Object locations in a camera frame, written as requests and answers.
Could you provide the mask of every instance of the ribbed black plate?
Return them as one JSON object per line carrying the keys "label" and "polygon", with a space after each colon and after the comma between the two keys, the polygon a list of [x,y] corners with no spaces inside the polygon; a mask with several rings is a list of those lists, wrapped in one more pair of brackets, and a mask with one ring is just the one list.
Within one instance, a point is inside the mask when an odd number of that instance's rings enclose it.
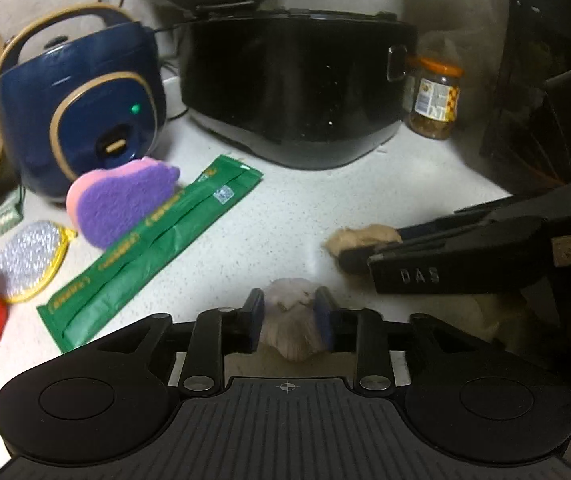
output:
{"label": "ribbed black plate", "polygon": [[0,480],[563,480],[549,458],[517,467],[441,454],[392,402],[357,396],[339,379],[236,378],[220,396],[186,401],[146,448],[112,463],[62,468],[18,458]]}

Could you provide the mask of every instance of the pink sponge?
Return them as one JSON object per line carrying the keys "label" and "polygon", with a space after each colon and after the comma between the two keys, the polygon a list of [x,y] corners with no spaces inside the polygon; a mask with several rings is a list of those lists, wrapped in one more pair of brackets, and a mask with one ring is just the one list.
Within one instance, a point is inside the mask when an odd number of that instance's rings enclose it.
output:
{"label": "pink sponge", "polygon": [[70,186],[66,209],[74,226],[105,249],[174,194],[179,170],[144,157],[114,170],[94,170]]}

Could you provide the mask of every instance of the jar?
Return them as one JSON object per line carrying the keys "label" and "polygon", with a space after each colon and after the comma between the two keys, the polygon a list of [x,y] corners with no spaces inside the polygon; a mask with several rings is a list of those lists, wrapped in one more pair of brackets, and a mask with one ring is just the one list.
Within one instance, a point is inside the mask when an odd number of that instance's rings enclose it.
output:
{"label": "jar", "polygon": [[463,70],[429,57],[415,58],[411,67],[406,82],[406,102],[411,104],[408,126],[424,137],[447,139],[456,121]]}

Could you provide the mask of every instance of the qr code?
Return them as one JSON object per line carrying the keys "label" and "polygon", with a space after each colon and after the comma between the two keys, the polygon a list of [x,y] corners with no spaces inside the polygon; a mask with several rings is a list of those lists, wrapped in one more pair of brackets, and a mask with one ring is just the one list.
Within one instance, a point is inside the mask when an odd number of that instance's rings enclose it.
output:
{"label": "qr code", "polygon": [[234,192],[229,187],[223,186],[220,187],[213,196],[223,205],[234,196]]}

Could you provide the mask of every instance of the green packet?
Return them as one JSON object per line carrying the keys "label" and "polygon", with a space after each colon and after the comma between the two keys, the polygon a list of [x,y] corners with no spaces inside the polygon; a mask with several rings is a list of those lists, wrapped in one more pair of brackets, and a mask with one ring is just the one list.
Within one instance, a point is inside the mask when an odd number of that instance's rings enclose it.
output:
{"label": "green packet", "polygon": [[67,352],[90,341],[261,177],[260,171],[220,155],[192,184],[107,248],[47,304],[37,307],[59,348]]}

